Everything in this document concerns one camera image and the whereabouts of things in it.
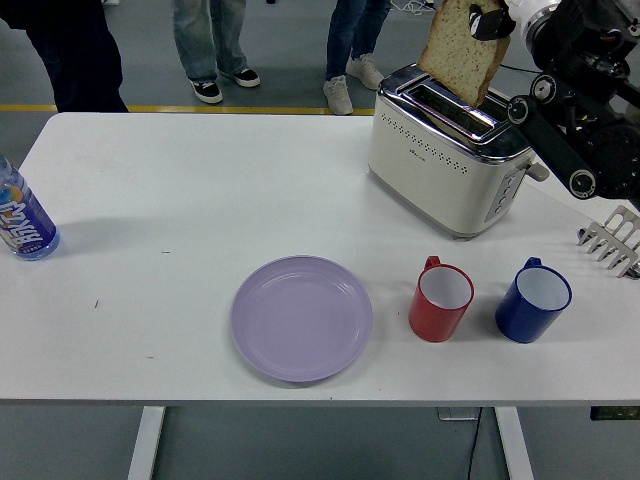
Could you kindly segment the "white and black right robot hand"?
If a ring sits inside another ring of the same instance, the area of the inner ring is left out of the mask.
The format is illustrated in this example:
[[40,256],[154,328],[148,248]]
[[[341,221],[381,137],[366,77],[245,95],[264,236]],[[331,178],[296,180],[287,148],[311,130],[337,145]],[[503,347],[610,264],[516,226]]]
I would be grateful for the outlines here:
[[479,41],[498,40],[518,27],[523,41],[531,42],[559,4],[554,0],[507,0],[490,10],[473,1],[469,7],[471,36]]

